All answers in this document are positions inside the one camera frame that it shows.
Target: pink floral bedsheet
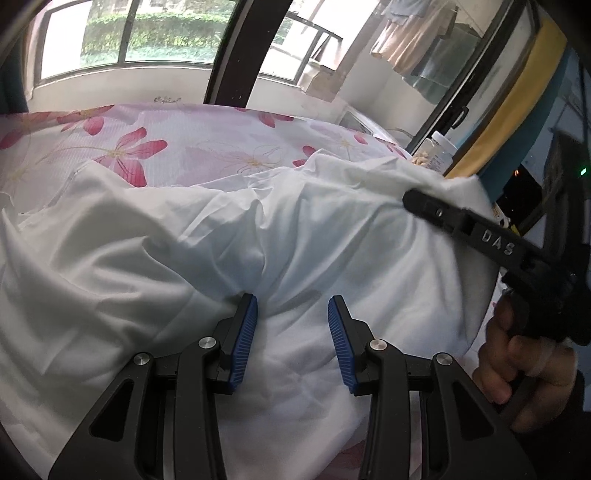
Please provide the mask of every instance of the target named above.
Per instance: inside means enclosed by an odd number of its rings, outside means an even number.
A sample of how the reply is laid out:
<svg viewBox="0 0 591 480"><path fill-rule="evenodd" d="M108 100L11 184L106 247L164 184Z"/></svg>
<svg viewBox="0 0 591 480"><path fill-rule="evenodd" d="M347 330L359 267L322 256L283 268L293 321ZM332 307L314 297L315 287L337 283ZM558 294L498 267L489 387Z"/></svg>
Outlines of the pink floral bedsheet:
<svg viewBox="0 0 591 480"><path fill-rule="evenodd" d="M397 144L305 118L213 105L147 103L0 116L0 190L20 212L46 205L94 160L136 187L191 186L299 167L316 150L361 161Z"/></svg>

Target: yellow strip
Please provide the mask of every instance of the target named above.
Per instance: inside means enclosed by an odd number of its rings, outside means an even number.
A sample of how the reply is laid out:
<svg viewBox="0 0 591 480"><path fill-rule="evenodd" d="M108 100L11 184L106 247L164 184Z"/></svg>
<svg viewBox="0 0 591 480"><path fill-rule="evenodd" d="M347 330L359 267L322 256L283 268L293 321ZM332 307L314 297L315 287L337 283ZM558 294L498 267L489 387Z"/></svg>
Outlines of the yellow strip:
<svg viewBox="0 0 591 480"><path fill-rule="evenodd" d="M478 173L525 121L546 90L566 48L566 37L549 18L542 20L523 72L472 148L447 174L448 179Z"/></svg>

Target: white cloth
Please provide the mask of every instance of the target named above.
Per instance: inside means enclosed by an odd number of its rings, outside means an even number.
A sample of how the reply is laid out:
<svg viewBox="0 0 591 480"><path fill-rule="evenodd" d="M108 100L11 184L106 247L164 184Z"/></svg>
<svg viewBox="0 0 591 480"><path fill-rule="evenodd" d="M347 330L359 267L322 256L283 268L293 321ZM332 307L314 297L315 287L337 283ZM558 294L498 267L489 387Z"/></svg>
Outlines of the white cloth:
<svg viewBox="0 0 591 480"><path fill-rule="evenodd" d="M401 197L420 187L488 215L475 177L319 152L215 186L136 189L89 162L36 213L0 194L0 420L43 478L134 353L180 351L243 292L259 300L251 357L217 399L230 479L311 480L364 436L369 399L343 385L332 295L405 353L472 344L495 267Z"/></svg>

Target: finger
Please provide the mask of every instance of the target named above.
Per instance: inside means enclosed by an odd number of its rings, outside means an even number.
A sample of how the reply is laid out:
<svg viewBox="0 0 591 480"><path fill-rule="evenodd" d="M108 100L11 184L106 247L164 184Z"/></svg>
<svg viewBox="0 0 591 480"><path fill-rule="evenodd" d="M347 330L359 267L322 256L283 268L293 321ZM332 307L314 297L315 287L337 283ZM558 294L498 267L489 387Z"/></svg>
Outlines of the finger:
<svg viewBox="0 0 591 480"><path fill-rule="evenodd" d="M478 366L482 391L489 401L503 405L511 398L511 387L484 359Z"/></svg>
<svg viewBox="0 0 591 480"><path fill-rule="evenodd" d="M492 368L505 380L512 381L517 376L517 369L509 359L509 337L501 328L497 317L493 317L486 326L486 343L478 352L480 361L486 358Z"/></svg>
<svg viewBox="0 0 591 480"><path fill-rule="evenodd" d="M509 359L524 372L532 370L542 354L539 340L515 336L509 342ZM570 385L576 373L576 355L572 348L557 345L539 378L553 385Z"/></svg>
<svg viewBox="0 0 591 480"><path fill-rule="evenodd" d="M539 382L534 395L511 424L511 429L526 433L551 422L564 411L571 390L572 386Z"/></svg>
<svg viewBox="0 0 591 480"><path fill-rule="evenodd" d="M486 399L490 403L492 403L493 399L488 396L488 393L486 392L486 390L484 389L484 386L482 385L482 379L481 379L481 375L480 375L480 367L478 367L476 370L474 370L474 373L472 374L472 381L476 384L476 386L478 387L478 390L480 390L484 394Z"/></svg>
<svg viewBox="0 0 591 480"><path fill-rule="evenodd" d="M493 317L504 332L508 332L513 325L513 307L508 296L503 296L495 307L495 316Z"/></svg>

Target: window glass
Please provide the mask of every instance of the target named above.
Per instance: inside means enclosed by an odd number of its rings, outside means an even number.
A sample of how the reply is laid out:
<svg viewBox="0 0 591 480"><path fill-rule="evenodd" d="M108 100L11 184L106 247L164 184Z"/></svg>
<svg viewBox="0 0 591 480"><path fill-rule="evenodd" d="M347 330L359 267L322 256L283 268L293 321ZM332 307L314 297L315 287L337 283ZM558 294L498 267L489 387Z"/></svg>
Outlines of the window glass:
<svg viewBox="0 0 591 480"><path fill-rule="evenodd" d="M479 0L459 5L434 0L424 17L403 19L401 24L384 20L379 36L367 46L371 53L366 58L373 58L367 59L363 69L352 71L350 77L356 73L358 80L353 84L355 90L347 92L353 96L365 89L376 94L368 95L365 105L355 108L407 148L472 58L501 3ZM377 89L367 74L370 69L375 72L374 78L384 78Z"/></svg>
<svg viewBox="0 0 591 480"><path fill-rule="evenodd" d="M486 118L496 97L500 93L504 97L504 88L507 86L507 82L510 82L516 69L520 69L524 64L524 55L527 54L531 45L533 32L534 26L529 12L524 11L499 59L468 103L469 113L466 119L456 129L447 133L446 137L452 143L462 145Z"/></svg>
<svg viewBox="0 0 591 480"><path fill-rule="evenodd" d="M144 0L126 61L213 63L235 6L232 0Z"/></svg>
<svg viewBox="0 0 591 480"><path fill-rule="evenodd" d="M127 0L92 0L53 11L43 45L41 78L116 63Z"/></svg>
<svg viewBox="0 0 591 480"><path fill-rule="evenodd" d="M336 70L377 0L294 0L261 73L298 83L308 68Z"/></svg>

